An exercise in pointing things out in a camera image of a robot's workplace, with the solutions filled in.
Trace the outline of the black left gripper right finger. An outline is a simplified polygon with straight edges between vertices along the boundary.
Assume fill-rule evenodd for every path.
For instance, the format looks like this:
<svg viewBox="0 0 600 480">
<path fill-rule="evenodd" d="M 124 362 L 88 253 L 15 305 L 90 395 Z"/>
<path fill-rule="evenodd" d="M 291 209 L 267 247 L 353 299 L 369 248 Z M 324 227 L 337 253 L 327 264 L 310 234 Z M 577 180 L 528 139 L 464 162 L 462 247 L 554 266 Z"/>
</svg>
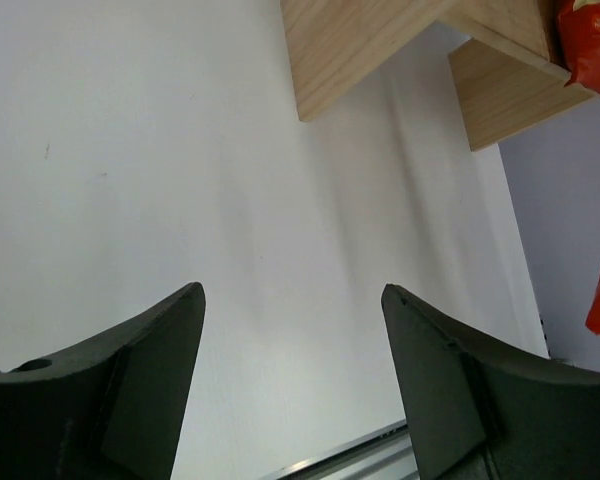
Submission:
<svg viewBox="0 0 600 480">
<path fill-rule="evenodd" d="M 600 372 L 509 345 L 398 285 L 381 298 L 423 479 L 600 479 Z"/>
</svg>

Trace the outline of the cream orange cassava chips bag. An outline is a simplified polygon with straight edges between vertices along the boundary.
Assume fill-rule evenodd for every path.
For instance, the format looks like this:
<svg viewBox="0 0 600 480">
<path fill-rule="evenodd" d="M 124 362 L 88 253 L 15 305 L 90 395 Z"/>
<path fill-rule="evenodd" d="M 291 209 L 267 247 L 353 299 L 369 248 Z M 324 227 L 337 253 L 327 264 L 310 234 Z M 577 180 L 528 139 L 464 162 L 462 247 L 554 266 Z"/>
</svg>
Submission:
<svg viewBox="0 0 600 480">
<path fill-rule="evenodd" d="M 557 3 L 556 26 L 570 78 L 600 95 L 600 1 Z"/>
</svg>

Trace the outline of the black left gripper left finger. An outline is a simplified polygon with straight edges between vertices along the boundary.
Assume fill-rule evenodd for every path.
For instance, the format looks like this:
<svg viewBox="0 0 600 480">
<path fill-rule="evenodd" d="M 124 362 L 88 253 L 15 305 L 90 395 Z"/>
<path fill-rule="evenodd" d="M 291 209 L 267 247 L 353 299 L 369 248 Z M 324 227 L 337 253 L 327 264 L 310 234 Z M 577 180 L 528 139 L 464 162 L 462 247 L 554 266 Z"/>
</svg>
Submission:
<svg viewBox="0 0 600 480">
<path fill-rule="evenodd" d="M 0 479 L 171 477 L 203 331 L 189 283 L 73 346 L 0 371 Z"/>
</svg>

